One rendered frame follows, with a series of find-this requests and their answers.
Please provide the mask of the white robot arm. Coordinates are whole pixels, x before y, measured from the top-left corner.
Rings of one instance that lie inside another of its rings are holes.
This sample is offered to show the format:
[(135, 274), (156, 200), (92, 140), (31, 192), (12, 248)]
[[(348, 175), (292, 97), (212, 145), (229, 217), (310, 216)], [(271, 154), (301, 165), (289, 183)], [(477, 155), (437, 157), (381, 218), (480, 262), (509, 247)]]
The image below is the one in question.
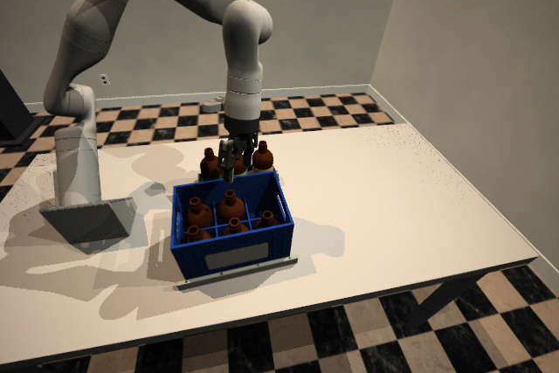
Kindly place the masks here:
[[(238, 120), (258, 119), (263, 79), (258, 46), (273, 32), (268, 11), (252, 0), (175, 1), (209, 22), (223, 22), (226, 95), (204, 101), (203, 112), (224, 111)], [(91, 87), (71, 82), (107, 56), (127, 3), (77, 0), (66, 14), (58, 55), (45, 87), (44, 107), (52, 115), (79, 118), (79, 123), (54, 133), (56, 207), (102, 201), (95, 94)]]

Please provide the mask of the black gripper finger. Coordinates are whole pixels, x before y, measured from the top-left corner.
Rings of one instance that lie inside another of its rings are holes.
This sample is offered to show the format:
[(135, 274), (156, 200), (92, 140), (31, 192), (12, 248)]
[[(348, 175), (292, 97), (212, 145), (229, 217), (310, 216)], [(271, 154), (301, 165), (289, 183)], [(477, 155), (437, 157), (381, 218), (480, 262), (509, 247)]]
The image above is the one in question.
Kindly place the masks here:
[(233, 141), (233, 139), (230, 139), (228, 141), (221, 140), (219, 143), (217, 166), (220, 169), (224, 170), (224, 182), (226, 183), (233, 183), (234, 166), (236, 164), (236, 161), (240, 159), (240, 156), (242, 155), (242, 152), (247, 143), (247, 141), (243, 140), (240, 144), (237, 154), (234, 155), (232, 153)]
[[(252, 134), (252, 137), (250, 136), (247, 137), (247, 142), (249, 145), (247, 150), (244, 151), (243, 154), (243, 165), (246, 167), (252, 166), (252, 153), (254, 152), (254, 148), (258, 147), (258, 136), (259, 136), (259, 131)], [(254, 140), (254, 142), (252, 141), (252, 139)]]

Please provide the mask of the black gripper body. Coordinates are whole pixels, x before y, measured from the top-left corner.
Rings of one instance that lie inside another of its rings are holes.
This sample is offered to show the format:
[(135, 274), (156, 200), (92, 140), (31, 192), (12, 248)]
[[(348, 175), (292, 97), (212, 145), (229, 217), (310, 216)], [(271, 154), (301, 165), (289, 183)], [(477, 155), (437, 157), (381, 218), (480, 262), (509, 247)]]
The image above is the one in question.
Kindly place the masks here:
[[(229, 138), (233, 139), (232, 153), (237, 154), (240, 144), (247, 137), (259, 130), (259, 118), (255, 120), (238, 120), (224, 115), (224, 128), (229, 132)], [(252, 133), (252, 134), (251, 134)]]

